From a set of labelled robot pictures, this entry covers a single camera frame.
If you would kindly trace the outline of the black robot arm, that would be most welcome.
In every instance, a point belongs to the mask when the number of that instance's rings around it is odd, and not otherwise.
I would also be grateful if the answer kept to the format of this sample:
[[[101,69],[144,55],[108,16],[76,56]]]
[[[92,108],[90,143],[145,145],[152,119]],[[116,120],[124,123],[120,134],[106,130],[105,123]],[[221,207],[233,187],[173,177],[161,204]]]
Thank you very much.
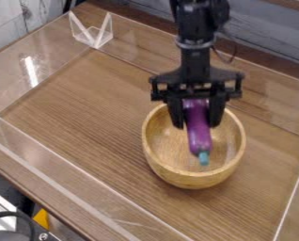
[[[184,100],[206,100],[206,123],[221,123],[225,103],[242,96],[241,72],[210,65],[209,50],[214,50],[216,33],[229,20],[226,0],[169,0],[177,27],[176,46],[181,64],[170,72],[149,78],[150,100],[166,104],[172,124],[184,125]]]

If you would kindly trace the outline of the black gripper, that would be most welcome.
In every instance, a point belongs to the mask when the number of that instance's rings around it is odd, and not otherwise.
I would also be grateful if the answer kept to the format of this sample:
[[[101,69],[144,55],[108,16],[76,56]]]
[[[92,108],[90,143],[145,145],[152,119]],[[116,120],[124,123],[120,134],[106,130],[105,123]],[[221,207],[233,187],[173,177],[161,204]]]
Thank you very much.
[[[210,65],[212,42],[181,41],[176,37],[176,45],[181,50],[181,64],[173,71],[149,78],[150,100],[166,103],[172,124],[181,129],[181,100],[208,99],[208,124],[214,128],[222,120],[225,102],[242,95],[245,76]]]

